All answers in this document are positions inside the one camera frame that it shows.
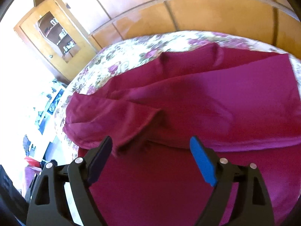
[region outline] red blanket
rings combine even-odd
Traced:
[[[299,195],[301,104],[287,54],[162,53],[93,95],[74,93],[66,116],[81,148],[113,139],[119,156],[91,187],[111,225],[193,225],[211,192],[189,152],[194,135],[234,164],[257,163],[277,221]]]

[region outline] floral bedspread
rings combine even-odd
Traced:
[[[111,77],[146,64],[158,57],[161,52],[191,51],[211,42],[216,42],[222,47],[287,53],[260,41],[211,31],[179,31],[136,37],[105,47],[68,85],[55,111],[57,136],[63,145],[69,146],[73,159],[77,157],[78,146],[68,139],[63,132],[63,127],[66,107],[75,91],[82,94],[92,94]],[[301,96],[301,60],[290,54],[290,61]]]

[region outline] blue gripper pad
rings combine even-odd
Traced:
[[[199,143],[199,140],[195,137],[190,139],[190,151],[203,175],[204,180],[211,186],[215,186],[217,184],[215,167],[207,156],[202,145]]]

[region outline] magenta blanket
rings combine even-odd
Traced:
[[[232,163],[266,171],[277,221],[299,195],[301,166],[291,153],[299,159],[301,104],[287,54],[217,44],[162,53],[93,95],[74,93],[63,130],[84,149],[112,137],[119,156],[91,188],[111,225],[174,225],[175,214],[177,224],[193,225],[211,192],[189,152],[194,135]]]

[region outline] white wall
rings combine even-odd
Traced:
[[[0,22],[0,164],[19,188],[27,107],[54,78],[13,30],[32,8],[33,0],[15,0]]]

